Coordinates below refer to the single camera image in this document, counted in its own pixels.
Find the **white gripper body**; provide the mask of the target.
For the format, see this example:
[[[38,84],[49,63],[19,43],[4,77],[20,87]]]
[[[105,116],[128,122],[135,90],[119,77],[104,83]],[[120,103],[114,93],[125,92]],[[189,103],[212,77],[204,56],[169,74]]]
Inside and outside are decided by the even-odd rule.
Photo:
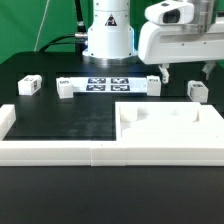
[[[145,9],[138,56],[145,64],[224,59],[220,0],[163,0]]]

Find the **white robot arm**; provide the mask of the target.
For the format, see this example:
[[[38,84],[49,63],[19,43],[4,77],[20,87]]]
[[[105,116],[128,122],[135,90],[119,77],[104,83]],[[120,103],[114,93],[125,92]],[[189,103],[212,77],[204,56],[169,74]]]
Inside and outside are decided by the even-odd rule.
[[[210,72],[224,60],[224,12],[220,0],[163,0],[147,7],[139,41],[130,26],[130,0],[93,0],[93,23],[83,59],[116,64],[139,58],[156,64],[169,80],[171,63],[204,61]]]

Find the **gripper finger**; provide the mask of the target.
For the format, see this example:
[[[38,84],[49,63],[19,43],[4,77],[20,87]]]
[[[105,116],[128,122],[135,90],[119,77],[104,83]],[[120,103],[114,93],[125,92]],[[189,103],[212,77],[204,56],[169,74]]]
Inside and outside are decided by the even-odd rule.
[[[170,77],[170,74],[168,71],[169,65],[168,64],[160,64],[159,69],[162,74],[162,82],[164,84],[167,84],[169,82],[169,77]]]
[[[203,74],[205,75],[205,79],[208,80],[212,70],[215,68],[215,61],[207,61],[202,69]]]

